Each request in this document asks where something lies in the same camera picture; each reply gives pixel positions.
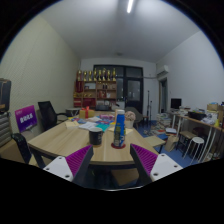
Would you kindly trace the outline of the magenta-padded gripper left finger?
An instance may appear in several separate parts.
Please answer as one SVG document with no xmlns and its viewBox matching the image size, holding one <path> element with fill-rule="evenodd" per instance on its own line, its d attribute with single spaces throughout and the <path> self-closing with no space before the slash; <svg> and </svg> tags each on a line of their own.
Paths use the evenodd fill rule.
<svg viewBox="0 0 224 224">
<path fill-rule="evenodd" d="M 93 146 L 87 145 L 67 157 L 56 157 L 44 170 L 81 186 L 92 156 Z"/>
</svg>

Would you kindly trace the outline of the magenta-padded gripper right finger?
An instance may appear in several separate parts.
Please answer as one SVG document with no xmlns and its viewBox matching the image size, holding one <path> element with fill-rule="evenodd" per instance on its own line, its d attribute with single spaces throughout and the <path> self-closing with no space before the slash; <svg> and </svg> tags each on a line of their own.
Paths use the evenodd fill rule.
<svg viewBox="0 0 224 224">
<path fill-rule="evenodd" d="M 169 156 L 155 153 L 135 144 L 130 145 L 130 154 L 139 173 L 140 182 L 147 185 L 164 178 L 182 167 Z"/>
</svg>

